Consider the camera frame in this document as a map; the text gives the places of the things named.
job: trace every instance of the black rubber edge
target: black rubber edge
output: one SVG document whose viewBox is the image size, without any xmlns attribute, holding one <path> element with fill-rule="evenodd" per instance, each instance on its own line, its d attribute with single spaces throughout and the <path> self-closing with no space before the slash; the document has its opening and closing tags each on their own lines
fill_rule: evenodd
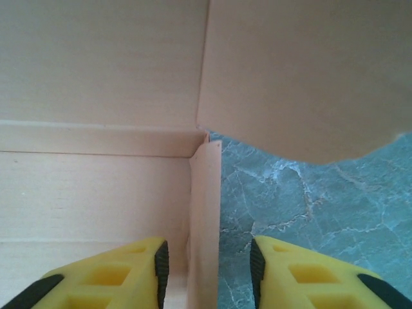
<svg viewBox="0 0 412 309">
<path fill-rule="evenodd" d="M 367 274 L 359 274 L 358 278 L 392 309 L 412 309 L 412 301 L 386 281 Z"/>
<path fill-rule="evenodd" d="M 63 275 L 57 274 L 37 280 L 5 304 L 2 309 L 31 309 L 63 279 Z"/>
<path fill-rule="evenodd" d="M 265 276 L 265 258 L 262 251 L 256 243 L 256 240 L 252 240 L 250 245 L 250 274 L 252 275 L 253 296 L 255 299 L 255 309 L 259 309 L 260 306 L 260 284 Z"/>
<path fill-rule="evenodd" d="M 169 278 L 169 247 L 164 241 L 154 255 L 154 269 L 158 281 L 157 302 L 159 309 L 163 309 L 166 296 L 167 280 Z"/>
</svg>

